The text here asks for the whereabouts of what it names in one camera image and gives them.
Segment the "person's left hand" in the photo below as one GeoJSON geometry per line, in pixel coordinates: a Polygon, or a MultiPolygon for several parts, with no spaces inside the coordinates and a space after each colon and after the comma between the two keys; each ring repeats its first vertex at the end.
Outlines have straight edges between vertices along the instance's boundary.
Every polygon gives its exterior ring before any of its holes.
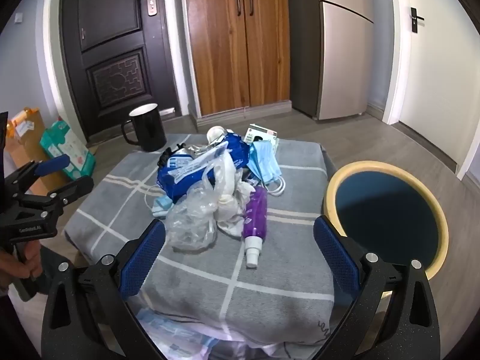
{"type": "Polygon", "coordinates": [[[1,290],[8,289],[13,279],[37,278],[41,275],[43,268],[40,250],[41,243],[38,240],[27,242],[24,247],[24,262],[6,251],[1,251],[1,290]]]}

